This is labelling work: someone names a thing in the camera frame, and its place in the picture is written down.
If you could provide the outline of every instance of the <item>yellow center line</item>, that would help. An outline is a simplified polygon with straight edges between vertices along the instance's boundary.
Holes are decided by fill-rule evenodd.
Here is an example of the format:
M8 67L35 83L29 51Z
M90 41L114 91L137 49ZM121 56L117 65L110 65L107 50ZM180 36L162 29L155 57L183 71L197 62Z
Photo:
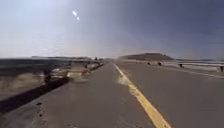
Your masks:
M114 64L121 76L128 82L128 87L133 96L142 105L148 117L152 120L156 128L171 128L170 124L164 119L159 111L147 100L147 98L138 90L138 88L131 82L131 80L123 73L123 71Z

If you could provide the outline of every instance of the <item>white edge line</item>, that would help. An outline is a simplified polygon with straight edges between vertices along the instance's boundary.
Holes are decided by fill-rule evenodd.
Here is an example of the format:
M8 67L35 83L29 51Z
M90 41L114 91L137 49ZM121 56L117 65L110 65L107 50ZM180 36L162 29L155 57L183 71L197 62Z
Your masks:
M162 69L167 69L167 70L173 70L173 71L179 71L179 72L186 72L186 73L191 73L191 74L197 74L197 75L203 75L203 76L209 76L209 77L216 77L216 78L224 79L224 76L219 76L219 75L205 74L205 73L185 71L185 70L173 69L173 68L165 68L165 67L154 67L154 68L162 68Z

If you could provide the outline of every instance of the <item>asphalt road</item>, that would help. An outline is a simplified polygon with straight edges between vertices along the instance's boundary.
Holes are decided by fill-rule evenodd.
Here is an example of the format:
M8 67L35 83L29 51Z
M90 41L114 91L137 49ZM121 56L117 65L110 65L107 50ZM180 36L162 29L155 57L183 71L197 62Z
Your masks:
M118 64L174 128L220 128L224 79L140 64Z
M223 127L224 79L146 64L116 65L129 83L107 64L0 116L0 127L154 128L164 120L173 128ZM163 119L153 120L158 113Z

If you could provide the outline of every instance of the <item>mountain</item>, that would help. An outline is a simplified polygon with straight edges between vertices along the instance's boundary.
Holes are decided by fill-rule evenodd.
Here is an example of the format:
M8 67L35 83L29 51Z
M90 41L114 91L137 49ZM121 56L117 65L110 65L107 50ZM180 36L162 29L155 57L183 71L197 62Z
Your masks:
M135 59L135 60L173 60L173 58L161 53L143 53L136 55L121 56L119 59Z

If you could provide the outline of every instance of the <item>metal guardrail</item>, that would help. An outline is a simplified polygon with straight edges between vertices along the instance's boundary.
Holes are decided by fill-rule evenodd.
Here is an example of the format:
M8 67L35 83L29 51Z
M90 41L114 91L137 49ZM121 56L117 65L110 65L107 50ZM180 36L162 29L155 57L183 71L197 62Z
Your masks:
M184 66L202 66L202 67L215 67L218 71L224 71L224 62L222 61L139 61L139 60L121 60L125 62L131 63L147 63L149 65L175 65L180 68L184 68Z
M61 59L61 58L25 58L25 59L0 59L0 76L10 76L21 73L43 72L45 83L51 79L54 69L82 65L87 68L89 64L102 64L98 60L90 59Z

